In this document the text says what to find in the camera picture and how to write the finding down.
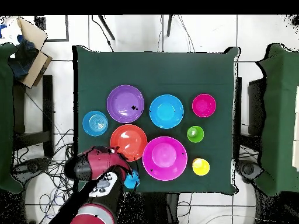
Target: blue object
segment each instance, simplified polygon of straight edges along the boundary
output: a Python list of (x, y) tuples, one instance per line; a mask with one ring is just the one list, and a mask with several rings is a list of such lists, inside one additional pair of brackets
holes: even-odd
[(108, 129), (108, 119), (100, 111), (90, 111), (83, 118), (84, 131), (93, 137), (102, 135)]
[(184, 116), (184, 107), (177, 97), (171, 94), (163, 94), (152, 101), (149, 114), (156, 126), (162, 129), (170, 129), (181, 122)]
[(21, 43), (24, 40), (23, 35), (19, 34), (18, 36), (16, 36), (16, 39), (18, 40), (19, 43)]
[(129, 189), (134, 189), (136, 182), (138, 183), (137, 186), (140, 184), (140, 178), (138, 173), (133, 170), (133, 174), (127, 174), (126, 180), (124, 181), (124, 185)]
[(4, 29), (4, 28), (6, 28), (6, 27), (7, 27), (7, 25), (0, 24), (0, 38), (2, 38), (1, 30)]

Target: cardboard box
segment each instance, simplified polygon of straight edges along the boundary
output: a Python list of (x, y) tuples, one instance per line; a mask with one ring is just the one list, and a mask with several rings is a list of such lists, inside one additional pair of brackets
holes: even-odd
[(37, 26), (21, 17), (18, 17), (18, 25), (21, 28), (23, 37), (26, 40), (31, 41), (36, 49), (39, 50), (37, 57), (29, 69), (28, 75), (21, 81), (27, 87), (32, 88), (32, 86), (36, 86), (39, 83), (52, 60), (50, 56), (40, 51), (47, 39), (47, 34), (42, 29), (39, 29)]

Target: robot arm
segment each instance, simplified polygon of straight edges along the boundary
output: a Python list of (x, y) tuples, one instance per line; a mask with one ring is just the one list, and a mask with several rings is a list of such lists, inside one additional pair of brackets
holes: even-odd
[[(131, 167), (115, 149), (96, 146), (70, 158), (65, 164), (69, 179), (88, 181), (74, 192), (49, 224), (116, 224), (117, 203), (126, 174)], [(108, 195), (89, 201), (89, 193), (107, 173), (115, 173), (117, 180)]]

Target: purple bowl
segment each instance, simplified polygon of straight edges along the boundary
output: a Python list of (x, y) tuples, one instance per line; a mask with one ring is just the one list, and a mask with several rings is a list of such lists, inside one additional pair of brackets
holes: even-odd
[(121, 85), (111, 91), (107, 99), (107, 109), (111, 118), (120, 123), (131, 123), (143, 112), (144, 99), (133, 86)]

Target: bowl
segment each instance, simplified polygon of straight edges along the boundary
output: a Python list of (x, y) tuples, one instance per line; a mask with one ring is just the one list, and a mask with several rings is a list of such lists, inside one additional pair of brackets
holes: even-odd
[(108, 119), (100, 111), (90, 111), (84, 116), (82, 125), (88, 135), (97, 137), (107, 131)]
[(142, 161), (151, 177), (162, 181), (174, 180), (186, 168), (187, 152), (175, 138), (161, 136), (148, 143), (143, 151)]
[(131, 85), (121, 85), (111, 91), (107, 98), (107, 110), (111, 118), (120, 123), (131, 123), (143, 112), (144, 99), (141, 92)]
[(142, 157), (147, 136), (144, 131), (136, 125), (124, 124), (113, 131), (110, 139), (111, 147), (119, 147), (117, 150), (122, 153), (129, 162), (133, 162)]
[(170, 129), (181, 122), (184, 116), (184, 108), (177, 97), (171, 94), (163, 94), (152, 101), (149, 114), (156, 126), (162, 129)]
[(192, 126), (187, 130), (187, 137), (190, 142), (200, 142), (204, 137), (204, 131), (202, 127)]
[(192, 169), (196, 175), (203, 176), (210, 171), (210, 164), (204, 159), (196, 158), (192, 162)]
[(199, 94), (196, 96), (192, 102), (192, 110), (193, 112), (201, 117), (206, 118), (211, 116), (216, 109), (216, 101), (215, 99), (206, 93)]

